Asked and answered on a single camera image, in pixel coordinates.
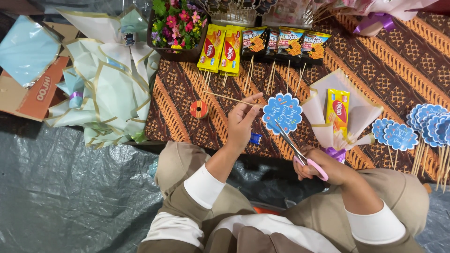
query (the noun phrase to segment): scissors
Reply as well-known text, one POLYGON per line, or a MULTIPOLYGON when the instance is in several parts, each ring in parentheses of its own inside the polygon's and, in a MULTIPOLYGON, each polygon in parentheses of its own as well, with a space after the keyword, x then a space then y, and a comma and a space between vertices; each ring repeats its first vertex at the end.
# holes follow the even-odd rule
POLYGON ((318 175, 318 177, 320 179, 322 179, 323 181, 328 180, 327 173, 318 164, 316 164, 313 160, 306 158, 303 154, 301 154, 300 151, 298 151, 298 149, 295 147, 294 143, 291 141, 291 138, 289 138, 289 136, 283 131, 281 125, 278 124, 278 121, 276 119, 274 119, 274 120, 275 120, 275 123, 277 124, 277 126, 281 130, 281 137, 294 150, 294 153, 295 153, 294 161, 296 161, 297 163, 303 164, 303 166, 306 166, 305 162, 303 161, 303 160, 305 160, 308 165, 313 166, 319 172, 320 175, 318 175))

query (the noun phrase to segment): flower basket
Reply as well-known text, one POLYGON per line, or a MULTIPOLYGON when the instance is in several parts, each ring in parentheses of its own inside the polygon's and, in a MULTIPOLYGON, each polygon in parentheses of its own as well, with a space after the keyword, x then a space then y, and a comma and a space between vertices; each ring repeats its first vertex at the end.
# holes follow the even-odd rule
POLYGON ((200 37, 200 41, 198 45, 192 49, 175 49, 175 48, 162 48, 153 45, 152 43, 152 26, 153 20, 155 17, 155 11, 152 10, 150 12, 150 18, 148 20, 148 30, 147 30, 147 44, 149 47, 155 49, 158 54, 161 55, 163 59, 175 62, 189 62, 189 63, 197 63, 200 58, 200 54, 202 52, 203 43, 205 42, 206 32, 208 30, 209 21, 207 21, 206 25, 202 29, 202 36, 200 37))

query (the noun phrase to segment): floor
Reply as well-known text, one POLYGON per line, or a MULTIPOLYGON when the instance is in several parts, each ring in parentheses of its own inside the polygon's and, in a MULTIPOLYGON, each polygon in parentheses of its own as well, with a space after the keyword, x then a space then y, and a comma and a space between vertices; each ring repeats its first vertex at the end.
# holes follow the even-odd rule
MULTIPOLYGON (((135 252, 162 196, 152 166, 162 146, 84 146, 83 133, 0 114, 0 252, 135 252)), ((228 182, 250 200, 283 207, 323 190, 282 160, 243 156, 228 182)), ((417 241, 450 252, 450 192, 430 194, 417 241)))

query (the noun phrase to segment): table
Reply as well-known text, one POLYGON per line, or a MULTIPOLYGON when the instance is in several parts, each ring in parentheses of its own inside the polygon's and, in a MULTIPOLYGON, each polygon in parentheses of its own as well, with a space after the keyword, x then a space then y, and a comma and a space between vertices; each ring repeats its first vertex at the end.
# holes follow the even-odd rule
MULTIPOLYGON (((440 104, 450 109, 450 18, 419 13, 410 21, 395 20, 396 29, 381 30, 376 37, 356 36, 352 32, 358 24, 356 17, 336 15, 314 25, 315 31, 331 33, 323 66, 307 69, 296 97, 303 101, 309 96, 308 86, 330 72, 341 68, 370 100, 384 107, 380 118, 398 123, 406 122, 406 115, 416 104, 440 104)), ((210 89, 216 94, 242 99, 264 92, 258 103, 267 104, 270 96, 286 92, 288 68, 275 67, 274 89, 266 90, 271 64, 255 63, 250 92, 243 91, 249 67, 241 62, 236 78, 228 78, 222 88, 223 77, 213 75, 210 89)), ((219 149, 226 142, 227 115, 234 101, 201 93, 200 81, 194 83, 197 67, 193 63, 161 60, 153 90, 146 136, 151 140, 184 141, 205 148, 219 149), (205 101, 209 117, 196 119, 189 107, 196 100, 205 101)), ((289 91, 295 91, 299 69, 290 68, 289 91)), ((319 147, 306 117, 298 130, 290 136, 297 146, 309 144, 319 147)), ((281 139, 266 130, 260 119, 253 132, 263 135, 261 145, 249 144, 245 153, 263 157, 290 159, 293 151, 281 139)), ((363 134, 370 131, 368 127, 363 134)), ((414 151, 399 152, 397 170, 410 173, 414 151)), ((422 182, 436 181, 437 150, 430 149, 422 182)), ((346 164, 354 169, 390 168, 387 147, 379 143, 357 146, 346 153, 346 164)))

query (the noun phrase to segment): purple ribbon bow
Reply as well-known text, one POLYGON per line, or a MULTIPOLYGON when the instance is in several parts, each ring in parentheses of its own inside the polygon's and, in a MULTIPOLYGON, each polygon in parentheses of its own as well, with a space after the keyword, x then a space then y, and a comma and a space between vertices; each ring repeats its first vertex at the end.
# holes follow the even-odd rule
POLYGON ((73 99, 74 97, 81 97, 81 98, 83 98, 83 92, 75 91, 74 93, 72 93, 72 95, 70 95, 70 99, 73 99))
POLYGON ((336 151, 333 147, 329 147, 326 149, 321 148, 321 150, 327 153, 327 155, 331 156, 333 159, 339 161, 340 163, 342 163, 345 160, 345 152, 347 152, 347 150, 345 149, 336 151))
POLYGON ((384 12, 371 12, 367 17, 364 17, 353 33, 361 33, 362 30, 368 28, 376 22, 383 24, 384 29, 390 32, 395 29, 394 20, 392 18, 392 15, 384 12))

